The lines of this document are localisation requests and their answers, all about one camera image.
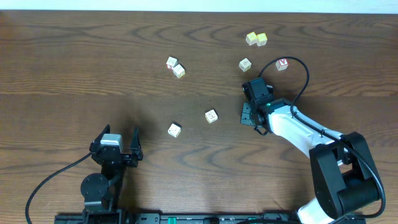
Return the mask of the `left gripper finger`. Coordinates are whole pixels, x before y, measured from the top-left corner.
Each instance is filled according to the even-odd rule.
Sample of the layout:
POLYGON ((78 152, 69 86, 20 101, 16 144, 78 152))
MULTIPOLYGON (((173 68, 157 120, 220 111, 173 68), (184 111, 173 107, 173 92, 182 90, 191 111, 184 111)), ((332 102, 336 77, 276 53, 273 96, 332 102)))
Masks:
POLYGON ((131 141, 129 148, 134 154, 142 154, 142 146, 141 146, 141 143, 139 140, 139 129, 138 128, 134 129, 134 133, 132 135, 132 141, 131 141))
POLYGON ((95 138, 94 143, 99 144, 105 134, 110 133, 110 125, 106 125, 102 132, 95 138))

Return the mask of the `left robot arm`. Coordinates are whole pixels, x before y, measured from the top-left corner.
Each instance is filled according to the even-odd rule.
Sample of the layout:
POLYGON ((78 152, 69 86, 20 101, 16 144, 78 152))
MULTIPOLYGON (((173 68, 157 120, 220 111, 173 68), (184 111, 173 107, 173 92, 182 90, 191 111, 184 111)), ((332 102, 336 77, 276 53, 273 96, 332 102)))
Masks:
POLYGON ((94 213, 117 209, 125 170, 137 167, 143 159, 138 129, 133 132, 129 148, 129 154, 123 153, 122 136, 112 134, 109 125, 90 144, 91 158, 101 166, 101 172, 88 175, 81 183, 80 190, 87 211, 94 213))

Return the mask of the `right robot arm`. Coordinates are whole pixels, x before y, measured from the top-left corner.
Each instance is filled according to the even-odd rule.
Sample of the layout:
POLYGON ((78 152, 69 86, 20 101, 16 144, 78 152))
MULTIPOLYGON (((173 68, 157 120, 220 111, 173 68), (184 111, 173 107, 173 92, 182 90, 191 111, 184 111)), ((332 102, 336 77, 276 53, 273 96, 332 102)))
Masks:
POLYGON ((263 78, 242 85, 247 98, 241 123, 264 129, 293 144, 309 159, 315 198, 297 210, 300 223, 338 223, 367 219, 355 211, 386 195, 365 138, 330 130, 302 114, 290 101, 274 98, 263 78))

